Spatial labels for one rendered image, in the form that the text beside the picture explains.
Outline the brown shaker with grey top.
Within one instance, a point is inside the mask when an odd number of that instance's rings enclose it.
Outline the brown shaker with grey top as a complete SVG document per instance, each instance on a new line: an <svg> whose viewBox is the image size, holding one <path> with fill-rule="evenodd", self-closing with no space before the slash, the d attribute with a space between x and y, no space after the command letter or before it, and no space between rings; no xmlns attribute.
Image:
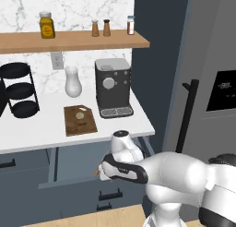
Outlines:
<svg viewBox="0 0 236 227"><path fill-rule="evenodd" d="M99 37L99 26L98 26L98 20L93 19L92 20L92 37Z"/></svg>

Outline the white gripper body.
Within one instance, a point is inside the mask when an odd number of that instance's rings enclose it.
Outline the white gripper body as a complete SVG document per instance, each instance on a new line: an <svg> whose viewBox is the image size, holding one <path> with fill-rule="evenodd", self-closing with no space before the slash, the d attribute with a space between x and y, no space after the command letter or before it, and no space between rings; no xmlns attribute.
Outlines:
<svg viewBox="0 0 236 227"><path fill-rule="evenodd" d="M111 170L112 170L111 165L106 161L103 161L99 165L99 173L101 181L106 181L111 179Z"/></svg>

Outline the grey wall outlet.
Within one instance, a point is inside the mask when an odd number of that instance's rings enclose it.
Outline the grey wall outlet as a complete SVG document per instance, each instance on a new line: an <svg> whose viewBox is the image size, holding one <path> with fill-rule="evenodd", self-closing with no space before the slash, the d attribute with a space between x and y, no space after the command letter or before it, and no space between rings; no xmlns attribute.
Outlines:
<svg viewBox="0 0 236 227"><path fill-rule="evenodd" d="M61 52L51 53L51 60L53 70L60 70L64 68L63 54Z"/></svg>

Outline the yellow jar with silver lid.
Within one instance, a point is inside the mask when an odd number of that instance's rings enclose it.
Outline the yellow jar with silver lid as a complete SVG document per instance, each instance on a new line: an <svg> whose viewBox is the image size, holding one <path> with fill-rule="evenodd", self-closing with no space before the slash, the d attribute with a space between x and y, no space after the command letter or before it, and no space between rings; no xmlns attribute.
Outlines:
<svg viewBox="0 0 236 227"><path fill-rule="evenodd" d="M40 29L41 29L41 37L43 39L54 39L54 24L52 19L52 14L47 11L43 11L40 13Z"/></svg>

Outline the open blue-grey drawer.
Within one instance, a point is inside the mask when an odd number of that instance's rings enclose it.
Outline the open blue-grey drawer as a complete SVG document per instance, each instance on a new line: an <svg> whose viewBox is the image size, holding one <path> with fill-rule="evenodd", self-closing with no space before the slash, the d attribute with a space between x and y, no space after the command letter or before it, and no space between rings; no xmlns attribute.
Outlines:
<svg viewBox="0 0 236 227"><path fill-rule="evenodd" d="M97 167L110 150L110 141L51 149L48 181L39 188L97 181Z"/></svg>

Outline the brown shaker with black top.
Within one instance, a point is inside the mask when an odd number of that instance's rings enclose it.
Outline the brown shaker with black top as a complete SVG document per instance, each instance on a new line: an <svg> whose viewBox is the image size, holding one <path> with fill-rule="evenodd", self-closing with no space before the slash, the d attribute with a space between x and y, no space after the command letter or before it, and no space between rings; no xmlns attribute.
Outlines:
<svg viewBox="0 0 236 227"><path fill-rule="evenodd" d="M110 30L110 20L104 19L104 26L103 26L103 36L104 37L110 37L111 36L111 30Z"/></svg>

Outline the black three-tier stand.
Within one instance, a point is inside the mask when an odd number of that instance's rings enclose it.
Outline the black three-tier stand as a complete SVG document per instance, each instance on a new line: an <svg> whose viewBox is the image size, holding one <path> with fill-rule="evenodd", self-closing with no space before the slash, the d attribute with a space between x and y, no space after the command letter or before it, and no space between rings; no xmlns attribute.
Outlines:
<svg viewBox="0 0 236 227"><path fill-rule="evenodd" d="M29 76L30 82L18 82L4 86L11 113L16 118L29 118L39 110L39 102L34 86L30 66L27 63L15 62L0 66L0 78L18 79Z"/></svg>

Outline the brown wooden cutting board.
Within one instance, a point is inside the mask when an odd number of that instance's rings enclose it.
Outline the brown wooden cutting board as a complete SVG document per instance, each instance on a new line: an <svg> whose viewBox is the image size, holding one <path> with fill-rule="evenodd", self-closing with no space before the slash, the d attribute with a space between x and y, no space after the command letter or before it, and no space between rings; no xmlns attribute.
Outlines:
<svg viewBox="0 0 236 227"><path fill-rule="evenodd" d="M77 119L77 113L83 113L83 119ZM92 110L85 105L67 106L64 108L65 133L68 137L96 133L98 131Z"/></svg>

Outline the grey fridge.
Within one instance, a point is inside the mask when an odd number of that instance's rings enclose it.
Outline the grey fridge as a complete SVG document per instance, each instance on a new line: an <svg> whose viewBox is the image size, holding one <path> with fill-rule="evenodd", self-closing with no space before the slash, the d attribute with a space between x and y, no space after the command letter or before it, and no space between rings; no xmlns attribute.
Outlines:
<svg viewBox="0 0 236 227"><path fill-rule="evenodd" d="M189 0L163 148L175 150L190 91L199 81L183 153L202 161L236 154L236 0Z"/></svg>

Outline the blue-grey drawer front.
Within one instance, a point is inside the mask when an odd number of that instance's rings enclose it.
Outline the blue-grey drawer front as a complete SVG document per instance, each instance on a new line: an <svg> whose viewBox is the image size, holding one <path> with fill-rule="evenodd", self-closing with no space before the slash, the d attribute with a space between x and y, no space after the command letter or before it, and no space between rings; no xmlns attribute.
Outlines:
<svg viewBox="0 0 236 227"><path fill-rule="evenodd" d="M140 204L140 202L125 203L125 202L118 202L118 201L105 201L105 202L98 202L94 204L89 203L89 204L84 204L84 205L79 205L79 204L74 203L74 204L68 205L67 207L61 208L61 214L64 218L67 218L67 217L72 217L72 216L79 216L79 215L94 213L94 212L97 212L96 210L97 205L105 206L109 202L112 204L112 209L124 208L124 207Z"/></svg>
<svg viewBox="0 0 236 227"><path fill-rule="evenodd" d="M0 174L15 173L49 166L49 155L45 149L22 151L0 155L0 163L15 159L16 166L0 169Z"/></svg>
<svg viewBox="0 0 236 227"><path fill-rule="evenodd" d="M69 185L70 191L65 193L72 197L73 199L85 200L87 203L98 203L102 201L118 201L125 203L142 203L144 196L144 186L134 183L129 183L124 180L114 180L114 181L101 181L95 180L85 183L79 183L76 185ZM117 188L123 192L123 197L110 200L99 201L99 194L110 194L115 193Z"/></svg>

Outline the white vase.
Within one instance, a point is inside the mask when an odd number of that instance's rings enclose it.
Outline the white vase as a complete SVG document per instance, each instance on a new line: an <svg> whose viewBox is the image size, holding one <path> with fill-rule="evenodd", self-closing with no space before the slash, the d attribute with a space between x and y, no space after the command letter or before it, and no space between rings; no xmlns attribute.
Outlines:
<svg viewBox="0 0 236 227"><path fill-rule="evenodd" d="M68 66L65 69L65 92L71 98L78 97L82 92L76 66Z"/></svg>

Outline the wooden wall shelf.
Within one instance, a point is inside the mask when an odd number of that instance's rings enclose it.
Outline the wooden wall shelf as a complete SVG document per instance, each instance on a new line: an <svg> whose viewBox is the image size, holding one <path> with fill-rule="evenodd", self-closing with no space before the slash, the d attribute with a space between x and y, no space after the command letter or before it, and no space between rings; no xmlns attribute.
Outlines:
<svg viewBox="0 0 236 227"><path fill-rule="evenodd" d="M113 30L110 37L92 37L91 32L59 31L54 39L43 39L39 32L0 33L0 54L29 54L126 48L148 48L150 42L138 32Z"/></svg>

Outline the dark grey coffee machine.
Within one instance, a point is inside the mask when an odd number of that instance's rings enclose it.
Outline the dark grey coffee machine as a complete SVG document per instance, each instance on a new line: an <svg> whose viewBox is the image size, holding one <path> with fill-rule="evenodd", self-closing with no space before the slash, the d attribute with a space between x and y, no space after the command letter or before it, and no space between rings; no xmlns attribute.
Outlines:
<svg viewBox="0 0 236 227"><path fill-rule="evenodd" d="M104 119L134 114L130 105L131 66L124 58L95 61L96 100Z"/></svg>

